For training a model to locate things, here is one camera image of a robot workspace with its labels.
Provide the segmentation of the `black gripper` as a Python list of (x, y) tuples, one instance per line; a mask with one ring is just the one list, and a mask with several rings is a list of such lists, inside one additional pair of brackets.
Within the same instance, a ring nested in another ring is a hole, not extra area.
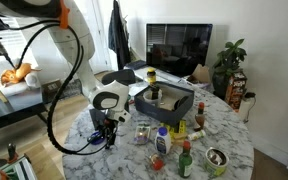
[(95, 132), (100, 133), (100, 137), (97, 140), (98, 143), (103, 143), (104, 140), (107, 138), (105, 148), (109, 149), (112, 145), (115, 144), (116, 132), (114, 131), (114, 129), (117, 125), (117, 122), (108, 119), (104, 112), (97, 109), (91, 109), (90, 116)]

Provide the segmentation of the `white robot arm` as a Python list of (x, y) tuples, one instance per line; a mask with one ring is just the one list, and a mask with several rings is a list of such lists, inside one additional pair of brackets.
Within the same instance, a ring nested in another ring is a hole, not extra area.
[(95, 45), (85, 18), (74, 0), (0, 0), (0, 17), (32, 17), (47, 30), (62, 56), (72, 65), (69, 78), (77, 76), (82, 93), (92, 106), (105, 112), (106, 147), (115, 142), (117, 124), (130, 119), (125, 109), (129, 87), (113, 81), (99, 86), (89, 64)]

